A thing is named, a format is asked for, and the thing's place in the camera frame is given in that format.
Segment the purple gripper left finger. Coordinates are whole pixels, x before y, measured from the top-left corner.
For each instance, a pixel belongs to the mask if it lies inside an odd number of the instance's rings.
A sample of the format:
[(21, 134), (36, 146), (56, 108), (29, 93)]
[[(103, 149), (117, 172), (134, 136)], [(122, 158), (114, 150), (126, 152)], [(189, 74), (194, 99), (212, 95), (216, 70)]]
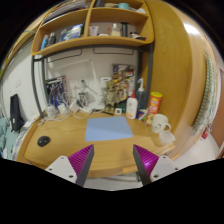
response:
[(46, 171), (83, 187), (94, 157), (94, 145), (89, 145), (70, 156), (60, 156)]

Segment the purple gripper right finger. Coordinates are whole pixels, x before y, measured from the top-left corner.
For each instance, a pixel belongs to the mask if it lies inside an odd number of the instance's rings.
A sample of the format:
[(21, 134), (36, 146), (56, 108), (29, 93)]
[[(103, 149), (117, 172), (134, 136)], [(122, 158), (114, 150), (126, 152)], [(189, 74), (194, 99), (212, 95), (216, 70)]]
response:
[(179, 170), (168, 156), (157, 156), (136, 144), (133, 145), (133, 157), (144, 186)]

